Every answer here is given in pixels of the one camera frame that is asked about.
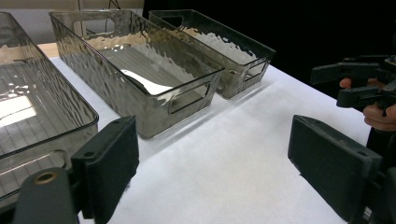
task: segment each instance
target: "clear plastic bin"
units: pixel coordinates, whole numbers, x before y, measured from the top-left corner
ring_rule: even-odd
[[[29,175],[70,168],[99,118],[8,12],[0,12],[0,108],[1,212]]]
[[[61,59],[142,138],[211,104],[223,66],[131,10],[49,15]]]
[[[260,82],[276,53],[192,9],[151,10],[148,19],[225,67],[217,93],[226,99]]]

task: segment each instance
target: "bin handle cutout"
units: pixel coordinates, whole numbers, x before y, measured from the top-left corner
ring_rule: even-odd
[[[190,105],[201,101],[207,96],[209,92],[210,83],[206,82],[199,86],[193,87],[187,91],[182,92],[179,95],[176,95],[172,98],[171,103],[169,104],[169,114],[176,114],[176,112],[186,108]]]
[[[250,79],[260,75],[263,71],[265,66],[267,65],[266,61],[255,64],[251,66],[245,75],[244,81],[249,81]]]

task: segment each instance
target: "storage basket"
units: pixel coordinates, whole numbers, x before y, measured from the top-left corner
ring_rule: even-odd
[[[61,59],[142,138],[210,105],[223,66],[131,10],[49,15]]]
[[[70,168],[99,118],[8,12],[0,12],[0,108],[2,213],[29,175]]]
[[[226,99],[260,82],[276,53],[192,9],[151,10],[148,19],[225,67],[217,93]]]

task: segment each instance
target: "table surface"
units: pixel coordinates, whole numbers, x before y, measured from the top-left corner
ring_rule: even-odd
[[[51,61],[99,114],[120,116],[59,57]],[[321,120],[365,145],[361,112],[269,66],[262,81],[152,139],[109,223],[345,223],[288,159],[293,115]],[[81,223],[93,223],[80,216]]]

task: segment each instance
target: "plastic bin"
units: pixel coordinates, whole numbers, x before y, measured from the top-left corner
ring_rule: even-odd
[[[260,82],[276,53],[192,9],[151,10],[148,19],[224,65],[217,93],[226,99]]]
[[[118,114],[135,115],[142,138],[210,105],[223,66],[131,10],[49,15],[61,59]]]
[[[0,213],[40,170],[71,167],[98,115],[8,12],[0,12]]]

